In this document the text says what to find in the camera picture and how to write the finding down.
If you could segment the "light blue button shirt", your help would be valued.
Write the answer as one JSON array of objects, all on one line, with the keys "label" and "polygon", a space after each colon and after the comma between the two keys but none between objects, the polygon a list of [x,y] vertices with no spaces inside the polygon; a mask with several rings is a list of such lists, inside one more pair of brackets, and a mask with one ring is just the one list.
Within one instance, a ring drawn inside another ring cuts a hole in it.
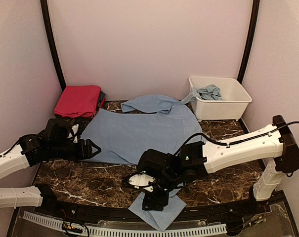
[{"label": "light blue button shirt", "polygon": [[81,134],[101,148],[91,162],[138,164],[148,149],[173,154],[202,132],[193,112],[179,100],[145,95],[121,104],[122,113],[100,109]]}]

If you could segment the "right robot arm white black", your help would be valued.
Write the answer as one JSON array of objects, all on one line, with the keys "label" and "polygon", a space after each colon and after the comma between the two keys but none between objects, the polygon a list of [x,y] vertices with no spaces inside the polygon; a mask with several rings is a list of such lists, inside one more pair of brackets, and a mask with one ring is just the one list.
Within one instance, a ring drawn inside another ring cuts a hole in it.
[{"label": "right robot arm white black", "polygon": [[216,141],[204,133],[195,133],[171,154],[148,149],[137,165],[138,172],[154,179],[149,182],[142,209],[163,211],[169,203],[169,193],[180,184],[189,184],[227,167],[267,158],[269,166],[243,204],[246,213],[256,213],[283,177],[299,169],[299,146],[289,125],[277,115],[266,127],[231,139]]}]

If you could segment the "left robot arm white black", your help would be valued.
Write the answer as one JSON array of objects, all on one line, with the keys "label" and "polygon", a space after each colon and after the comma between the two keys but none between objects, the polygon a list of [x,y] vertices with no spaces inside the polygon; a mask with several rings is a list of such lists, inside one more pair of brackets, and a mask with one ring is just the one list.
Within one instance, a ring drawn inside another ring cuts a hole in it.
[{"label": "left robot arm white black", "polygon": [[[33,134],[26,135],[0,154],[0,179],[51,159],[86,160],[99,153],[101,148],[89,139],[80,139],[74,143],[69,140],[61,142],[39,138]],[[0,188],[0,209],[24,206],[41,206],[50,215],[57,215],[61,211],[54,192],[46,184]]]}]

